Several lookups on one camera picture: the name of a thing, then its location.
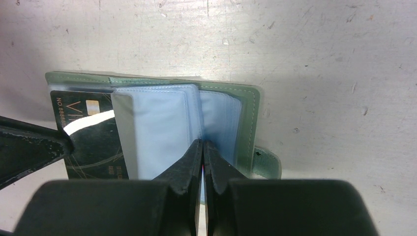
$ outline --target white surface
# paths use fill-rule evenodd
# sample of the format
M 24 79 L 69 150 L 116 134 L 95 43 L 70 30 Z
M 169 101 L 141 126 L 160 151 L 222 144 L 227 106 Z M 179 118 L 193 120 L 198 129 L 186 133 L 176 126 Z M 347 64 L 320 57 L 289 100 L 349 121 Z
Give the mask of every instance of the white surface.
M 54 127 L 51 70 L 257 85 L 283 177 L 348 180 L 381 235 L 414 236 L 416 18 L 411 0 L 2 0 L 0 115 Z M 0 228 L 34 189 L 1 191 Z

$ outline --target stitching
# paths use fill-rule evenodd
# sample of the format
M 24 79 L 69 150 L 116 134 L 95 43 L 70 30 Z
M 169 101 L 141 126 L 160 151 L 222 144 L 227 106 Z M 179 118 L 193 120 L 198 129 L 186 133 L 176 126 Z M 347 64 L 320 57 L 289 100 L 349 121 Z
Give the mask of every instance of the stitching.
M 78 78 L 78 77 L 67 77 L 67 76 L 51 76 L 52 78 L 62 78 L 62 79 L 74 79 L 74 80 L 85 80 L 85 81 L 93 81 L 93 82 L 103 82 L 101 80 L 90 80 L 90 79 L 84 79 L 84 78 Z
M 221 87 L 211 87 L 211 86 L 201 86 L 202 88 L 210 88 L 210 89 L 229 89 L 229 90 L 238 90 L 244 92 L 250 92 L 253 96 L 253 110 L 252 110 L 252 121 L 250 124 L 250 134 L 249 134 L 249 144 L 248 144 L 248 158 L 250 158 L 250 140 L 252 138 L 252 131 L 253 131 L 253 119 L 255 117 L 255 94 L 249 90 L 237 89 L 237 88 L 221 88 Z
M 110 81 L 110 83 L 131 83 L 131 84 L 150 84 L 150 85 L 160 85 L 161 83 L 155 83 L 155 82 L 143 82 L 143 81 L 131 81 L 131 80 L 115 80 L 115 81 Z

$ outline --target card chip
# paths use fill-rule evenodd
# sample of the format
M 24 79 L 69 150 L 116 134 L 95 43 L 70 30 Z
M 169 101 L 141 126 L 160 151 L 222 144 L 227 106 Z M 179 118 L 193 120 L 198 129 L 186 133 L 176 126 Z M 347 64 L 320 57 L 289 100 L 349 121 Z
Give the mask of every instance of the card chip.
M 100 113 L 100 105 L 96 100 L 86 100 L 87 114 L 89 116 Z

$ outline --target black credit card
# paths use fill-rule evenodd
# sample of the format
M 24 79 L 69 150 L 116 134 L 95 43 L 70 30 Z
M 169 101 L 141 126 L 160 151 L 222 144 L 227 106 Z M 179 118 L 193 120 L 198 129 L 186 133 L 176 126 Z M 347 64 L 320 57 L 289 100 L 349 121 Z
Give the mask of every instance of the black credit card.
M 65 158 L 70 179 L 128 179 L 109 93 L 51 92 L 59 129 L 71 138 L 74 152 Z

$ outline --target white tabletop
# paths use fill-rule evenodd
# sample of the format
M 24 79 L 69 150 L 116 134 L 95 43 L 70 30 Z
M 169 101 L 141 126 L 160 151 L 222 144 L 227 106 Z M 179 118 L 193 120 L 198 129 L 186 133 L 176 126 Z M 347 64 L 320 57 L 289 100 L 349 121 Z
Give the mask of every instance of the white tabletop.
M 412 0 L 3 0 L 0 116 L 55 127 L 51 70 L 256 85 L 256 144 L 283 178 L 347 180 L 381 235 L 414 236 L 416 19 Z M 63 177 L 60 162 L 0 191 L 0 229 Z

